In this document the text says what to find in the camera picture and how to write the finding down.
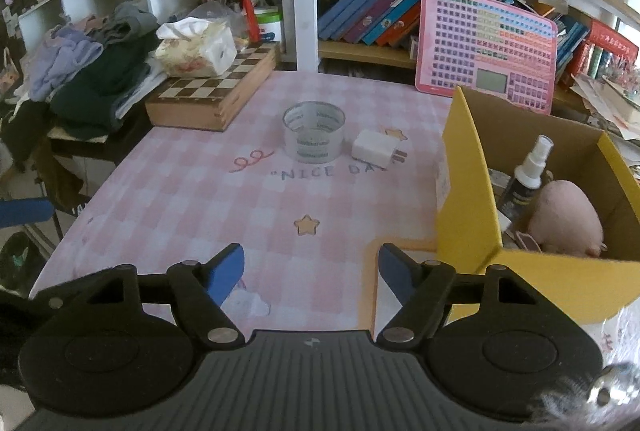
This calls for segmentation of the floral tissue pack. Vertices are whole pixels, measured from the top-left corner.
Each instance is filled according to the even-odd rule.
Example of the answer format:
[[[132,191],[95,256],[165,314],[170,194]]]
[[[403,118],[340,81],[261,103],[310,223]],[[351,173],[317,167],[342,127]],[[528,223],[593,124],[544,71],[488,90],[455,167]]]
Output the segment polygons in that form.
[[[169,77],[220,77],[238,55],[226,21],[186,17],[160,25],[156,36],[154,58]]]

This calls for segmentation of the white green jar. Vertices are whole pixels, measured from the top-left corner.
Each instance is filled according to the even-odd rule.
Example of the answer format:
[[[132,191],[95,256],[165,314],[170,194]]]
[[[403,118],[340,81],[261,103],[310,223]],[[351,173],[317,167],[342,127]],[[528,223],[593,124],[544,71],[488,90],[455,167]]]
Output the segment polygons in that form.
[[[255,9],[260,40],[281,42],[283,39],[282,13],[276,6],[261,6]]]

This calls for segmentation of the pink toy keyboard tablet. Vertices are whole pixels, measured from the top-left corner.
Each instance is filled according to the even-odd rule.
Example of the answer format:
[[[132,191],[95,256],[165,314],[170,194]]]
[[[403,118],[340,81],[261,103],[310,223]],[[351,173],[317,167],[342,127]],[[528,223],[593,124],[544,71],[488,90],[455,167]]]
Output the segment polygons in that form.
[[[421,0],[416,80],[421,93],[457,87],[550,114],[558,26],[496,0]]]

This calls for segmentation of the white spray bottle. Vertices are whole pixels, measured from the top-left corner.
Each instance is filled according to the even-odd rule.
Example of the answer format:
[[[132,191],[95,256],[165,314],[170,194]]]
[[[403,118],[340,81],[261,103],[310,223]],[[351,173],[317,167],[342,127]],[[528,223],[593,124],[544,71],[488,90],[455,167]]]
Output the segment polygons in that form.
[[[514,169],[513,177],[506,185],[506,189],[497,203],[501,232],[506,232],[511,224],[521,217],[538,192],[541,187],[541,176],[546,169],[547,159],[552,148],[552,139],[541,134],[521,165]]]

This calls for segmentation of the pink plush toy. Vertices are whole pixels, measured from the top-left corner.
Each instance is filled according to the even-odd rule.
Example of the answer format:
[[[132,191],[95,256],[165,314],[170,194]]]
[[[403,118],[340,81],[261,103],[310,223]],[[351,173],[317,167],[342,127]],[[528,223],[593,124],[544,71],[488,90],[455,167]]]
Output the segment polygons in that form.
[[[582,189],[567,180],[554,180],[541,188],[527,233],[548,253],[599,258],[606,250],[596,209]]]

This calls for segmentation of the wooden chess board box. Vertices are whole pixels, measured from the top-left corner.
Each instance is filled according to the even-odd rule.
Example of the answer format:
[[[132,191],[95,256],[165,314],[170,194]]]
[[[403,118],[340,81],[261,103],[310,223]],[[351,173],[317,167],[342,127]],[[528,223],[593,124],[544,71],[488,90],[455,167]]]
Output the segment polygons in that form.
[[[240,53],[220,77],[169,78],[145,100],[154,127],[226,130],[276,69],[280,44],[262,42]]]

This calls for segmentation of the yellow cardboard box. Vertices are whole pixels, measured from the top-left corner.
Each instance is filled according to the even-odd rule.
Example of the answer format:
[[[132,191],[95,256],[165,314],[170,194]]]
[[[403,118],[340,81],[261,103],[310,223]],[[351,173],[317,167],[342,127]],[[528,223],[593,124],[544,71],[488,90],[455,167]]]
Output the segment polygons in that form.
[[[544,185],[500,224],[490,171],[512,177],[539,136]],[[462,273],[505,265],[579,324],[639,298],[639,185],[611,138],[469,88],[454,92],[436,162],[439,260]]]

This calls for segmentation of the pile of dark clothes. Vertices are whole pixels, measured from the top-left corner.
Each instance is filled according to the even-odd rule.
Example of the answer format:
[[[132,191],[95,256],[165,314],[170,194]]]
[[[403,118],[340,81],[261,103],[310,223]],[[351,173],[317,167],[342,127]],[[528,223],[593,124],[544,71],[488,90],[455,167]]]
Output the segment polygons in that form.
[[[134,104],[166,79],[153,53],[156,16],[122,2],[47,32],[27,61],[24,92],[1,121],[1,170],[23,165],[52,127],[92,140],[119,130]]]

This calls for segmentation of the clear tape roll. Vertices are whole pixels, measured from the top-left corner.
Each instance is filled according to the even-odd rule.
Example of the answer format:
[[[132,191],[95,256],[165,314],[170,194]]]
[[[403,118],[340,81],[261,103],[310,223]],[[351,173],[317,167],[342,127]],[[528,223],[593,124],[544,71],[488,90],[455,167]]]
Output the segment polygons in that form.
[[[340,107],[305,101],[282,115],[284,148],[288,157],[308,165],[333,162],[341,155],[346,114]]]

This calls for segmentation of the row of leaning books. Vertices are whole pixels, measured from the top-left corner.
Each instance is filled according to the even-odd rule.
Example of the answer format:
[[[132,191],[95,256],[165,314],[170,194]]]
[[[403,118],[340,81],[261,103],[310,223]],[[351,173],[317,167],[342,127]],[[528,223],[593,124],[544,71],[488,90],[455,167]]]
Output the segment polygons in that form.
[[[494,0],[554,21],[561,76],[590,31],[590,21],[532,0]],[[318,19],[319,55],[330,61],[416,67],[420,0],[336,0]]]

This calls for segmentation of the pink checkered table mat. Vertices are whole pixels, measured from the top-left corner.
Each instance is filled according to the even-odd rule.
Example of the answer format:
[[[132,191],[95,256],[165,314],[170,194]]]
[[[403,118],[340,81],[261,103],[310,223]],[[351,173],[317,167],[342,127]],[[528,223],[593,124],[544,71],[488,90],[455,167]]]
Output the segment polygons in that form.
[[[344,110],[349,138],[395,131],[408,158],[387,170],[348,153],[324,165],[285,154],[283,113],[299,102]],[[590,198],[601,258],[501,246],[489,169],[512,172],[538,136],[548,166]],[[55,249],[37,290],[133,264],[162,273],[239,243],[241,289],[224,305],[244,333],[370,329],[376,254],[390,241],[435,250],[466,274],[502,263],[574,321],[592,324],[639,295],[639,188],[602,131],[469,89],[440,98],[402,84],[273,74],[224,132],[155,128],[111,174]]]

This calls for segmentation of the white charger block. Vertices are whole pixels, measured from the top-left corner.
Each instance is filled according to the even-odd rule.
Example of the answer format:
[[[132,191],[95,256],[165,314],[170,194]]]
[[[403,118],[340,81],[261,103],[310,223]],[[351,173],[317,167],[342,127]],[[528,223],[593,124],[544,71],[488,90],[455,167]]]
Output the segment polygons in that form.
[[[408,157],[398,145],[399,140],[393,136],[364,129],[352,142],[352,158],[376,168],[388,169],[393,162],[403,164]]]

